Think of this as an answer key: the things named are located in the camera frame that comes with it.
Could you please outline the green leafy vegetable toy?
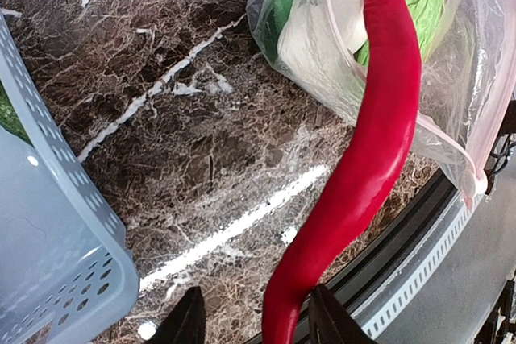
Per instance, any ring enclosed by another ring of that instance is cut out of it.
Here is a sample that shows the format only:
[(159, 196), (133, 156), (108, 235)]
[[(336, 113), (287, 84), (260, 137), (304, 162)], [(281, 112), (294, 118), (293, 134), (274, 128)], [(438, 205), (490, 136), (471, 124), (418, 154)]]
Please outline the green leafy vegetable toy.
[(277, 61), (279, 38), (289, 19), (292, 5), (293, 0), (270, 0), (258, 28), (260, 48), (270, 64)]

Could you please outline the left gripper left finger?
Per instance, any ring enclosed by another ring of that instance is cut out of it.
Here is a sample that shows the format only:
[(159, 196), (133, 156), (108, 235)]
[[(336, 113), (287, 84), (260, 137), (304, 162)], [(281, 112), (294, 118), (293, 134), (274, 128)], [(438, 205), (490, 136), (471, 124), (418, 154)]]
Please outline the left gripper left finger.
[(189, 288), (147, 344), (203, 344), (206, 337), (206, 308), (202, 290)]

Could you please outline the red chili pepper toy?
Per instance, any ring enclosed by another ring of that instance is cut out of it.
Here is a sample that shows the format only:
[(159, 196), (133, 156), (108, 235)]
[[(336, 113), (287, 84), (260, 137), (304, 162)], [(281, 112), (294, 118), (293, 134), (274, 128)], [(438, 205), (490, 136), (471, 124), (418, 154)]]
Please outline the red chili pepper toy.
[(265, 343), (291, 343), (302, 303), (335, 258), (370, 225), (414, 139), (422, 75), (406, 0), (365, 0), (370, 60), (352, 140), (264, 293)]

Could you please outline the white radish toy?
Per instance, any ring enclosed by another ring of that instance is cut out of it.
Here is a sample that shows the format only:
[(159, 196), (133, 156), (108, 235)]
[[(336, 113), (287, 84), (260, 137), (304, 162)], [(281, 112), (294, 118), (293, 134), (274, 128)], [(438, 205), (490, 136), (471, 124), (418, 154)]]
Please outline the white radish toy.
[(364, 0), (293, 0), (277, 52), (300, 81), (343, 82), (367, 38)]

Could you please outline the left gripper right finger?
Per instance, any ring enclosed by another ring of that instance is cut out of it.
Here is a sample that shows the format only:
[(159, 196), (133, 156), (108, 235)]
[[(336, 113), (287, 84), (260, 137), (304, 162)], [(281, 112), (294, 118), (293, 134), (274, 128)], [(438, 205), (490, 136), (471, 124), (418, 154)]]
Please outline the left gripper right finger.
[(311, 343), (377, 344), (325, 285), (317, 285), (310, 293), (308, 322)]

